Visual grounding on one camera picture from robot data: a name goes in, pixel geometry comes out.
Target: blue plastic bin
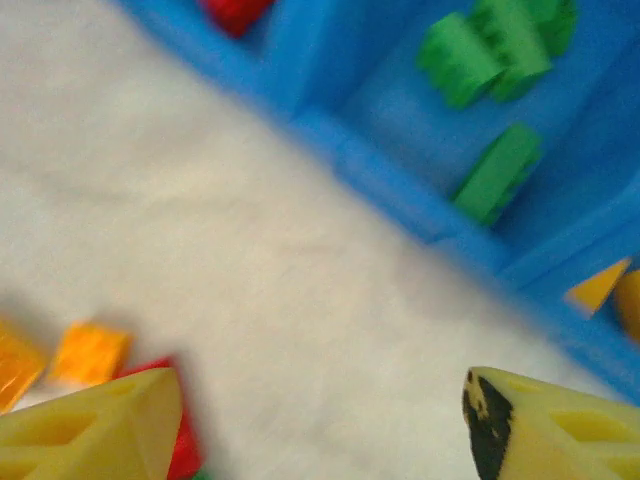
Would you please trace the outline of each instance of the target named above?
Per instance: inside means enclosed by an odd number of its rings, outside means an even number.
[[[114,1],[424,243],[517,292],[556,341],[640,404],[640,348],[562,302],[571,286],[640,251],[640,2],[577,0],[573,44],[532,91],[456,111],[415,58],[428,27],[472,0],[277,0],[239,41],[196,0]],[[516,121],[542,136],[545,156],[483,229],[447,199]]]

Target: yellow block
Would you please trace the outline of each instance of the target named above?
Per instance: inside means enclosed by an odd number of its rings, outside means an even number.
[[[593,314],[607,300],[616,282],[624,274],[625,270],[629,268],[630,264],[631,260],[628,258],[620,260],[615,265],[573,287],[567,293],[569,300],[577,303],[588,313]]]
[[[493,368],[463,410],[482,480],[636,480],[640,409]]]
[[[182,414],[155,369],[0,417],[3,480],[165,480]]]
[[[38,347],[0,317],[0,412],[11,410],[44,371],[46,361]]]
[[[132,337],[95,323],[76,323],[58,346],[50,380],[99,385],[112,380],[124,365]]]
[[[620,279],[613,291],[613,299],[627,333],[640,342],[640,270]]]

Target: green block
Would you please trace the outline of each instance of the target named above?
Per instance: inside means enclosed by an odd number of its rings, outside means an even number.
[[[474,102],[504,70],[459,13],[431,26],[418,65],[429,72],[434,86],[456,108]]]
[[[538,28],[549,55],[562,55],[569,48],[578,23],[574,0],[522,0]]]
[[[521,0],[478,0],[469,21],[505,67],[493,87],[496,100],[521,97],[551,70],[544,42]]]
[[[478,223],[493,225],[540,157],[538,135],[525,125],[512,125],[482,154],[453,204]]]
[[[193,477],[191,477],[191,480],[212,480],[212,479],[213,477],[204,470],[200,470]]]

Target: black marking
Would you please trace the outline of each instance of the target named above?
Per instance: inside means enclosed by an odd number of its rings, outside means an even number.
[[[467,390],[462,397],[462,408],[469,422],[471,452],[480,478],[498,480],[509,447],[513,405],[484,378],[478,378],[478,385],[486,402],[482,418],[471,405]]]

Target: blue container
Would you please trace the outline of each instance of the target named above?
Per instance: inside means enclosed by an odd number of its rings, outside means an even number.
[[[607,312],[588,322],[561,300],[640,251],[639,2],[577,0],[573,44],[532,91],[455,111],[415,58],[428,27],[472,0],[277,0],[239,41],[196,0],[115,1],[425,244],[517,293],[556,341],[640,404],[640,349]],[[542,136],[545,156],[484,229],[447,199],[516,121]]]

